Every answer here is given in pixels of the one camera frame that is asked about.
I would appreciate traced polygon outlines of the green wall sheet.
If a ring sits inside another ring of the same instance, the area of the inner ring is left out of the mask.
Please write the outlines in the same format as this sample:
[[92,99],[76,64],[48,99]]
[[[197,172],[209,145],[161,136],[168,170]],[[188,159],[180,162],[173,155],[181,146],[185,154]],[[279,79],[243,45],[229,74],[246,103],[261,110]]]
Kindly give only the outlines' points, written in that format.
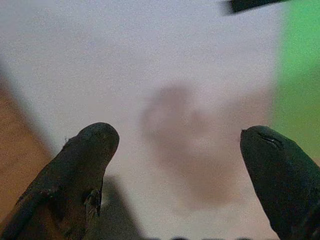
[[320,0],[285,6],[271,125],[320,165]]

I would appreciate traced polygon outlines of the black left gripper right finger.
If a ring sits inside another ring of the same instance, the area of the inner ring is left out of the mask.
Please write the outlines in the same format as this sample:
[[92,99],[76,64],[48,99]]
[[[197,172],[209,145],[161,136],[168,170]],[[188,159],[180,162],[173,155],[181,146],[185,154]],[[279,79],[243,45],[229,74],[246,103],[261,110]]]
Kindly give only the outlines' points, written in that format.
[[240,134],[255,194],[280,240],[320,240],[320,167],[299,145],[267,126]]

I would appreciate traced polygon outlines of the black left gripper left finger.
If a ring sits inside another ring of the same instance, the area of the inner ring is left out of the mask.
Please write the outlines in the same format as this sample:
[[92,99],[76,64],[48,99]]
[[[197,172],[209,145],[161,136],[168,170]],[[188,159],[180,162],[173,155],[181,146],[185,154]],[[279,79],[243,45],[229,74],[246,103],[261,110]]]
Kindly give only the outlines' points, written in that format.
[[119,142],[105,122],[70,138],[0,223],[0,240],[83,240],[100,215],[105,171]]

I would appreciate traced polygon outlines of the black tape strip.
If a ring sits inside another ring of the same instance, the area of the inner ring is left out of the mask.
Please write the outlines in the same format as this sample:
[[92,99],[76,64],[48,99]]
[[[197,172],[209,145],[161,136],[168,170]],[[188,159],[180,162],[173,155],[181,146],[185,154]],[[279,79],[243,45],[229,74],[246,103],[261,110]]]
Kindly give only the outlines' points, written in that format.
[[287,2],[289,0],[226,0],[222,2],[228,14],[239,14],[256,8]]

